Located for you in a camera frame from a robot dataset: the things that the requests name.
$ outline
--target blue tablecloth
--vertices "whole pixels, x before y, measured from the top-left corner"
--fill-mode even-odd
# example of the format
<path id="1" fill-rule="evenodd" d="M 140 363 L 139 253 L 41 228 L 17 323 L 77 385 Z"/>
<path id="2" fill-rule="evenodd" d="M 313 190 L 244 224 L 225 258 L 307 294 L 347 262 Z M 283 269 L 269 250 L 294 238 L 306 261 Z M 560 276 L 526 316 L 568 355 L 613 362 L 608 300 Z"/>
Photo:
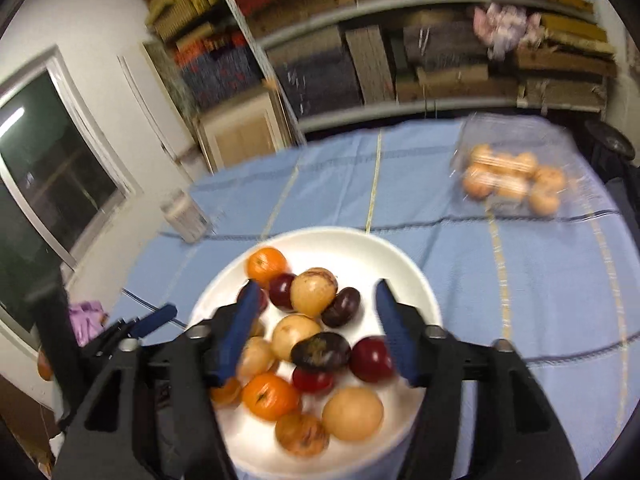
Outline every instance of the blue tablecloth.
<path id="1" fill-rule="evenodd" d="M 495 121 L 495 118 L 480 117 Z M 504 136 L 565 134 L 540 118 L 502 120 Z M 261 238 L 308 226 L 364 228 L 424 271 L 445 327 L 490 344 L 505 334 L 564 425 L 581 473 L 603 458 L 640 396 L 640 264 L 615 204 L 577 153 L 575 200 L 554 219 L 489 218 L 450 177 L 461 121 L 411 121 L 334 137 L 208 176 L 191 189 L 214 233 L 190 246 L 167 227 L 146 247 L 112 316 L 170 301 L 188 322 L 199 295 Z M 147 342 L 173 338 L 168 324 Z M 465 387 L 456 475 L 466 472 L 474 413 Z M 389 479 L 404 446 L 354 478 Z"/>

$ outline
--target shelf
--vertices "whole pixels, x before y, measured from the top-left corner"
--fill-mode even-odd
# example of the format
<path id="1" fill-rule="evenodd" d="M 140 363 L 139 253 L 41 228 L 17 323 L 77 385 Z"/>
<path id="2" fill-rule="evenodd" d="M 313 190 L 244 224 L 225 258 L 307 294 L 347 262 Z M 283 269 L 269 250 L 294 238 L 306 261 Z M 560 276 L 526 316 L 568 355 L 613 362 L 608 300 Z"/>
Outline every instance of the shelf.
<path id="1" fill-rule="evenodd" d="M 306 20 L 306 22 L 297 23 L 269 34 L 257 40 L 257 43 L 264 49 L 273 48 L 319 28 L 386 10 L 437 4 L 489 4 L 491 2 L 549 10 L 590 23 L 594 23 L 595 20 L 595 17 L 588 12 L 549 0 L 366 0 L 354 6 L 340 7 L 330 12 L 317 14 Z"/>
<path id="2" fill-rule="evenodd" d="M 456 97 L 431 99 L 426 102 L 428 112 L 436 110 L 463 110 L 465 108 L 506 108 L 515 107 L 515 98 L 505 97 Z M 425 101 L 409 103 L 388 102 L 376 105 L 359 106 L 318 114 L 308 119 L 299 119 L 300 130 L 304 134 L 337 128 L 347 124 L 357 124 L 386 117 L 419 114 L 425 109 Z"/>

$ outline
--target tangerine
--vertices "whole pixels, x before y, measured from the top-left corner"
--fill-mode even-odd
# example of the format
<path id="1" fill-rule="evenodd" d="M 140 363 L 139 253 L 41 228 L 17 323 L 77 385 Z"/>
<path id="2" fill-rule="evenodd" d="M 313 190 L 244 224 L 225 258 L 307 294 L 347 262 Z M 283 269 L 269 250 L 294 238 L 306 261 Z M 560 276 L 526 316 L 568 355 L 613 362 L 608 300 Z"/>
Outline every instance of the tangerine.
<path id="1" fill-rule="evenodd" d="M 247 258 L 244 270 L 249 279 L 267 288 L 270 280 L 289 270 L 289 264 L 275 247 L 262 247 Z"/>
<path id="2" fill-rule="evenodd" d="M 258 418 L 275 422 L 300 408 L 300 393 L 283 378 L 267 372 L 246 384 L 242 402 Z"/>

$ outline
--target purple cloth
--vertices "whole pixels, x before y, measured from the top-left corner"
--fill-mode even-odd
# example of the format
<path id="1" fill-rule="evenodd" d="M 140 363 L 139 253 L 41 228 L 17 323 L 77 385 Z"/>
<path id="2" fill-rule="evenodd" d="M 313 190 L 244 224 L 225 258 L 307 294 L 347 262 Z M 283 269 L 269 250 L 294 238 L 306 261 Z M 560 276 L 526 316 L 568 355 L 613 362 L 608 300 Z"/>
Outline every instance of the purple cloth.
<path id="1" fill-rule="evenodd" d="M 86 345 L 102 332 L 102 320 L 105 315 L 100 301 L 82 301 L 69 305 L 71 326 L 80 346 Z"/>

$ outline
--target clear plastic container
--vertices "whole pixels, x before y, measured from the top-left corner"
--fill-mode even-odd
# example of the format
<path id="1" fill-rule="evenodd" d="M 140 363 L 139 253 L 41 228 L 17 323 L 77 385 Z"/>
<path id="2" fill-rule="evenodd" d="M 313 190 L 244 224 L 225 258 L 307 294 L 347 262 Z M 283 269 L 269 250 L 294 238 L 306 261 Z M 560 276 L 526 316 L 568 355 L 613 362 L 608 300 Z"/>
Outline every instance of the clear plastic container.
<path id="1" fill-rule="evenodd" d="M 463 201 L 500 215 L 570 216 L 573 140 L 542 118 L 475 114 L 462 127 L 452 158 Z"/>

